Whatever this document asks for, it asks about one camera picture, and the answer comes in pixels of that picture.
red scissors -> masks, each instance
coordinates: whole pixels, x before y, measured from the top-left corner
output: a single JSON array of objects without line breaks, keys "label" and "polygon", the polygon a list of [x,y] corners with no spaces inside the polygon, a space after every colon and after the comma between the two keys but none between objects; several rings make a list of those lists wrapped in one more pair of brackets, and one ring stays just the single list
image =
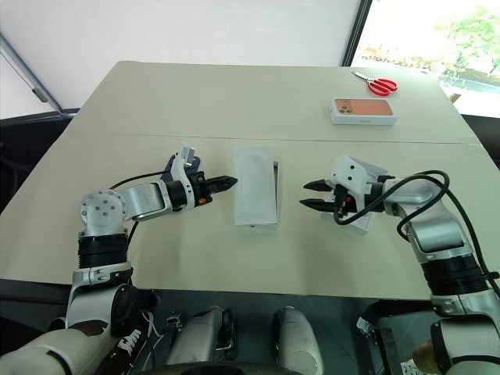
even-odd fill
[{"label": "red scissors", "polygon": [[393,80],[386,80],[384,78],[369,78],[359,72],[352,72],[352,74],[368,82],[368,89],[375,95],[388,96],[390,93],[398,90],[398,84],[396,84]]}]

shoe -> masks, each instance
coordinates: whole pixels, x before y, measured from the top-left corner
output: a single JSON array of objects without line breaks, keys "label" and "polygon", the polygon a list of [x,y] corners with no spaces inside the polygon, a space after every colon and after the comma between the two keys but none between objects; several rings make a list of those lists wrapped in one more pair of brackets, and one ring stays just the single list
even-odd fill
[{"label": "shoe", "polygon": [[413,359],[403,362],[401,364],[401,370],[403,370],[403,375],[435,375],[432,373],[424,373],[420,371],[416,364],[413,362]]}]

white box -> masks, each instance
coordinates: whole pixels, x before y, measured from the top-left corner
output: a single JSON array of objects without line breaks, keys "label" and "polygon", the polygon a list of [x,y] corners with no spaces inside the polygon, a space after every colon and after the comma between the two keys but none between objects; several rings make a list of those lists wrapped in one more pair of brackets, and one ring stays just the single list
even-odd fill
[{"label": "white box", "polygon": [[[333,201],[334,201],[334,193],[331,193],[328,202],[333,202]],[[354,213],[350,212],[342,219],[346,220],[354,215],[355,215]],[[332,223],[335,223],[334,214],[331,212],[323,212],[321,214],[321,217],[331,221]],[[351,232],[353,234],[364,236],[365,234],[370,232],[370,229],[372,229],[374,220],[375,220],[375,212],[368,212],[366,215],[361,216],[359,219],[353,221],[352,223],[344,225],[343,228],[345,228],[348,232]]]},{"label": "white box", "polygon": [[234,223],[251,227],[275,227],[279,211],[279,165],[274,148],[234,150]]},{"label": "white box", "polygon": [[394,125],[398,119],[386,98],[332,98],[328,109],[335,125]]}]

white wall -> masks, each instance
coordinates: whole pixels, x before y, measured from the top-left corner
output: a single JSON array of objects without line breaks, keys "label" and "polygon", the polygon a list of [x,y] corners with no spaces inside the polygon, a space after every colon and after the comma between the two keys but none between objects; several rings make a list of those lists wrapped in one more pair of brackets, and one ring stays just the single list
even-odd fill
[{"label": "white wall", "polygon": [[119,60],[337,66],[359,0],[1,0],[0,31],[63,108]]}]

orange phone image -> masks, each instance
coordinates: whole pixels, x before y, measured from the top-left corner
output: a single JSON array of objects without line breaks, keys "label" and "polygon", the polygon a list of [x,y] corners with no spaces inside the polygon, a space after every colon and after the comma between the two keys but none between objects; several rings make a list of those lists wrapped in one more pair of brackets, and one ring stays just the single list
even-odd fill
[{"label": "orange phone image", "polygon": [[342,115],[393,115],[389,103],[380,99],[335,99],[335,106]]}]

